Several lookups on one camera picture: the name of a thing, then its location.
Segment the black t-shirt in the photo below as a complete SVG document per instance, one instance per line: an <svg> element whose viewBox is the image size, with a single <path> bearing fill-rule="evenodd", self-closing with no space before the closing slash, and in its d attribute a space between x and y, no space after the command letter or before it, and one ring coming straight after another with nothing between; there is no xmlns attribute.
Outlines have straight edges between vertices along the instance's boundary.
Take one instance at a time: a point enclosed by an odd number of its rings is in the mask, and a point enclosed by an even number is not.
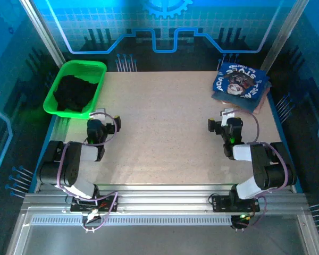
<svg viewBox="0 0 319 255"><path fill-rule="evenodd" d="M90 83L74 75L63 76L53 95L58 103L57 110L82 112L93 99L98 84Z"/></svg>

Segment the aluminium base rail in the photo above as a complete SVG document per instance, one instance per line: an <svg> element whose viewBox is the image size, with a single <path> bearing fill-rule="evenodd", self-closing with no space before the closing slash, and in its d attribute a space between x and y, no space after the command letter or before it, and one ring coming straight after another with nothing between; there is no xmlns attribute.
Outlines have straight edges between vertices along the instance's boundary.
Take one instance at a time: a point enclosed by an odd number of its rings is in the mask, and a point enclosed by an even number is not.
<svg viewBox="0 0 319 255"><path fill-rule="evenodd" d="M101 194L118 192L117 212L119 214L211 214L212 206L208 197L215 193L227 195L230 184L122 184L99 185ZM71 197L51 186L40 185L36 193L25 196L21 209L41 212L68 212ZM260 206L266 208L268 215L299 215L309 213L306 196L296 193L294 187L266 194L259 200Z"/></svg>

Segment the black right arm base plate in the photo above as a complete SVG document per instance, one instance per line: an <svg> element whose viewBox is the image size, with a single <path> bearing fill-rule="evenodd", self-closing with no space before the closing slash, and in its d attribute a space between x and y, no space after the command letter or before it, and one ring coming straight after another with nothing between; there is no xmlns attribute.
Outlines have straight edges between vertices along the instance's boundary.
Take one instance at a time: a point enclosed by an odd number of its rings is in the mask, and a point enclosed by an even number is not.
<svg viewBox="0 0 319 255"><path fill-rule="evenodd" d="M208 197L214 213L252 213L259 212L260 206L256 199L242 200L238 197L231 198L229 195L216 193Z"/></svg>

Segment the pink folded t-shirt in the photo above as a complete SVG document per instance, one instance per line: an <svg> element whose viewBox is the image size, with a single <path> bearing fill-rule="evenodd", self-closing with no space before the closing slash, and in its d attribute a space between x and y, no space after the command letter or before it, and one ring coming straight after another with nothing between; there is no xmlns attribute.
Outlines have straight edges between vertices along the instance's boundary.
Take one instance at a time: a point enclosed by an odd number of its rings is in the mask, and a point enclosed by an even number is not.
<svg viewBox="0 0 319 255"><path fill-rule="evenodd" d="M257 107L256 107L255 110L253 111L254 114L259 114L259 113L260 113L261 108L262 108L262 106L263 106L263 104L264 104L264 102L265 102L265 100L266 100L266 98L267 98L267 94L270 92L270 90L271 90L271 88L269 87L269 88L267 88L267 89L263 92L263 94L262 94L262 96L261 96L261 99L260 99L260 101L259 101Z"/></svg>

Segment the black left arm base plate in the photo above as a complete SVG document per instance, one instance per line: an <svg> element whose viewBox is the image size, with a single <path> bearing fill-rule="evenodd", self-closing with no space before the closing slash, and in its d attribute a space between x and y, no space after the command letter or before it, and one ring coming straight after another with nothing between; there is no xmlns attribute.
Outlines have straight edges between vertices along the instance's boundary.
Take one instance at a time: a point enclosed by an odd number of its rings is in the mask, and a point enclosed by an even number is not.
<svg viewBox="0 0 319 255"><path fill-rule="evenodd" d="M113 205L111 212L116 212L118 199L116 199L116 201L112 203L113 199L113 195L99 201L83 201L79 200L78 198L72 198L70 212L88 213L91 212L93 209L98 209L99 212L108 212L111 205Z"/></svg>

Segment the black controller with LEDs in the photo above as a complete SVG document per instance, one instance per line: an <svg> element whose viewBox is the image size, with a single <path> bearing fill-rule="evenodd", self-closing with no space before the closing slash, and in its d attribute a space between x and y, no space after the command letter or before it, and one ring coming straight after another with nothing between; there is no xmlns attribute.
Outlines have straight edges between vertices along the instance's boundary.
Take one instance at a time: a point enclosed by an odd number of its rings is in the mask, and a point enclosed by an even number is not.
<svg viewBox="0 0 319 255"><path fill-rule="evenodd" d="M255 212L241 215L231 216L231 228L233 230L244 232L245 228L249 227L251 218L255 216Z"/></svg>

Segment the blue printed folded t-shirt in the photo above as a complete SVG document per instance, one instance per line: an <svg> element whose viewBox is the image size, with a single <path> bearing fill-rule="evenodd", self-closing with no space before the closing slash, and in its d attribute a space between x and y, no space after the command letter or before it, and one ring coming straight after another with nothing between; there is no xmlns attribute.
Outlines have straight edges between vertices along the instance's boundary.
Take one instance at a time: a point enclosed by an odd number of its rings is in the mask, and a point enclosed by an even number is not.
<svg viewBox="0 0 319 255"><path fill-rule="evenodd" d="M271 86L262 70L238 63L224 62L213 82L213 91L242 98L258 99Z"/></svg>

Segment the green plastic basket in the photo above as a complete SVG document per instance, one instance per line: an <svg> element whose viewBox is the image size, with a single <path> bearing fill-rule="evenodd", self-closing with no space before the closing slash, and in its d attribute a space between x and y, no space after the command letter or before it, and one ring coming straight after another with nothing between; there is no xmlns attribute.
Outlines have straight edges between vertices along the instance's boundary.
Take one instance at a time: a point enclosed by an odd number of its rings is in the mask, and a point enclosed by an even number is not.
<svg viewBox="0 0 319 255"><path fill-rule="evenodd" d="M99 94L102 90L107 67L104 63L98 61L82 61L72 60L66 62L59 70L49 92L44 100L44 111L49 114L54 114L60 117L88 119L96 107ZM93 99L83 108L82 112L74 112L72 110L60 111L57 110L58 103L53 95L57 90L62 77L66 75L74 75L76 78L83 79L90 83L97 83L97 89Z"/></svg>

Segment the aluminium frame post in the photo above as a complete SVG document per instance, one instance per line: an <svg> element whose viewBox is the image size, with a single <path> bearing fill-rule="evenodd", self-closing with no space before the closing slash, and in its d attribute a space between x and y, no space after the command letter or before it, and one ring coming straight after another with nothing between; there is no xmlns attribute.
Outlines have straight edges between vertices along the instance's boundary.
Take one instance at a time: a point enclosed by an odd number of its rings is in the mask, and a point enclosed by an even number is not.
<svg viewBox="0 0 319 255"><path fill-rule="evenodd" d="M284 44L290 37L295 25L300 19L303 11L305 10L309 0L296 0L292 9L290 10L287 18L285 19L276 39L274 40L272 47L268 51L263 64L261 65L261 70L268 72L278 57L280 51L282 50Z"/></svg>
<svg viewBox="0 0 319 255"><path fill-rule="evenodd" d="M65 63L65 58L33 0L19 0L19 2L26 11L55 64L61 68Z"/></svg>

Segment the blue table side strip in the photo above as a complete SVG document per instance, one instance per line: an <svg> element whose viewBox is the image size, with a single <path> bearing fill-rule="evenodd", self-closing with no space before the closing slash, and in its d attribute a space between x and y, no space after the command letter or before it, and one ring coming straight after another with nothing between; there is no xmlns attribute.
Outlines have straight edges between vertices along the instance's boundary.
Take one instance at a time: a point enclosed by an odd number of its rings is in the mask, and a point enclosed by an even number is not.
<svg viewBox="0 0 319 255"><path fill-rule="evenodd" d="M37 181L37 170L38 170L38 167L41 163L41 160L43 158L43 155L46 151L46 148L47 148L47 145L50 141L50 138L51 138L51 135L52 135L52 132L53 132L53 128L54 128L54 125L55 125L55 121L56 121L56 117L53 116L51 118L51 121L49 123L49 127L48 127L48 130L47 130L47 133L46 133L46 136L45 136L45 139L44 139L44 143L43 143L43 146L41 148L41 152L40 152L40 155L39 155L39 158L38 158L38 161L37 161L37 165L36 165L36 169L35 169L35 173L33 175L33 178L32 178L32 181L31 181L31 184L29 186L29 191L28 193L35 193L35 190L36 190L36 187L37 187L37 184L38 184L38 181Z"/></svg>
<svg viewBox="0 0 319 255"><path fill-rule="evenodd" d="M270 105L270 108L271 108L271 111L272 111L272 115L274 117L275 125L276 125L277 131L279 133L280 139L281 139L282 143L284 144L284 146L286 147L286 150L287 150L287 152L288 152L288 154L289 154L289 156L291 158L292 164L294 165L294 162L293 162L293 159L292 159L292 155L290 153L289 146L288 146L288 143L287 143L287 140L286 140L286 136L284 135L282 124L281 124L281 121L279 119L278 111L276 109L276 106L275 106L275 103L274 103L274 100L273 100L271 92L269 92L267 94L267 100L269 102L269 105ZM297 180L296 180L296 184L293 186L292 190L293 190L294 193L303 193L303 189L301 187L301 184L300 184L300 181L299 181L298 177L297 177Z"/></svg>

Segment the grey metal bottom panel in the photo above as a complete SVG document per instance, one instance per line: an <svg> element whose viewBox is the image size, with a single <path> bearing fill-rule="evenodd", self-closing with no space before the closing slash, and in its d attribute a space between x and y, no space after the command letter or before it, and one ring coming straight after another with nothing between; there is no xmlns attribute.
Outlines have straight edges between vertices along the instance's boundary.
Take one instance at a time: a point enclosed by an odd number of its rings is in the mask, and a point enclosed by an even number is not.
<svg viewBox="0 0 319 255"><path fill-rule="evenodd" d="M256 225L32 226L22 255L319 255L319 238L292 217L265 216Z"/></svg>

